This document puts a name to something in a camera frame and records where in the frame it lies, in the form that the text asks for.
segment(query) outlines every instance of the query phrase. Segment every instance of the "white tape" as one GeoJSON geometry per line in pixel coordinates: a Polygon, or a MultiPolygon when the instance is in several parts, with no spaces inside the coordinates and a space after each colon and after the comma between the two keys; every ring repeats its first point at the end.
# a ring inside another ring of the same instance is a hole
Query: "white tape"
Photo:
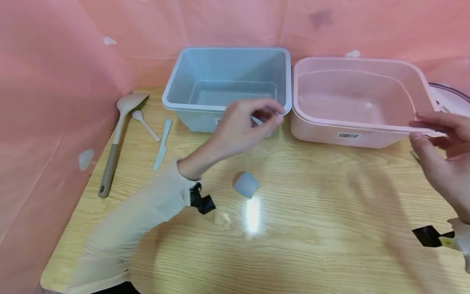
{"type": "Polygon", "coordinates": [[[346,54],[346,57],[359,57],[359,56],[360,56],[359,50],[354,50],[346,54]]]}
{"type": "Polygon", "coordinates": [[[114,41],[113,39],[111,39],[111,38],[108,37],[108,36],[105,36],[105,37],[103,38],[103,41],[104,41],[104,43],[105,43],[106,45],[116,45],[116,44],[117,44],[116,41],[114,41]]]}

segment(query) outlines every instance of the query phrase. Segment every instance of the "barcode label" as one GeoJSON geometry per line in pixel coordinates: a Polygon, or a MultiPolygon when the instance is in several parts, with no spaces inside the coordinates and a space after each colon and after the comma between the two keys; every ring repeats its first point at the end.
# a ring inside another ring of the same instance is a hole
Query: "barcode label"
{"type": "Polygon", "coordinates": [[[336,135],[336,138],[344,138],[344,139],[357,139],[359,137],[360,137],[360,134],[339,133],[336,135]]]}

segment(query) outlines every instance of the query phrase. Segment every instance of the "small spoon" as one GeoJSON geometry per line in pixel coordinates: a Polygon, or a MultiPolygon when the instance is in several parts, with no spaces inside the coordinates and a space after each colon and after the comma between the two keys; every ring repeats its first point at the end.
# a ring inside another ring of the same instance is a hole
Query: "small spoon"
{"type": "Polygon", "coordinates": [[[155,141],[160,142],[160,138],[158,138],[158,136],[154,133],[154,131],[152,131],[149,125],[144,121],[144,116],[140,110],[136,110],[132,112],[132,117],[140,121],[144,125],[144,127],[149,131],[149,133],[152,135],[155,141]]]}

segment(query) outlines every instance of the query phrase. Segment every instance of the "blue plastic bin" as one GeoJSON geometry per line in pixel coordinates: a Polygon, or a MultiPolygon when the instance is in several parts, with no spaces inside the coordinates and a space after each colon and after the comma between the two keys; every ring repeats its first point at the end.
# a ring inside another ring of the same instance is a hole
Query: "blue plastic bin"
{"type": "Polygon", "coordinates": [[[259,97],[271,97],[290,111],[290,54],[286,49],[186,48],[176,61],[162,100],[191,131],[212,133],[230,103],[259,97]]]}

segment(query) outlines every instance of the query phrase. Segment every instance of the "pink backdrop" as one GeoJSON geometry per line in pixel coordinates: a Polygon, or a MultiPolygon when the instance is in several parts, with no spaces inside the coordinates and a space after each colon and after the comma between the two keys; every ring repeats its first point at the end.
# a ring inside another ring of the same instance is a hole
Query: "pink backdrop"
{"type": "Polygon", "coordinates": [[[397,58],[470,94],[468,0],[16,0],[0,3],[0,285],[27,293],[102,152],[116,100],[164,86],[185,46],[397,58]],[[103,38],[115,45],[105,45],[103,38]]]}

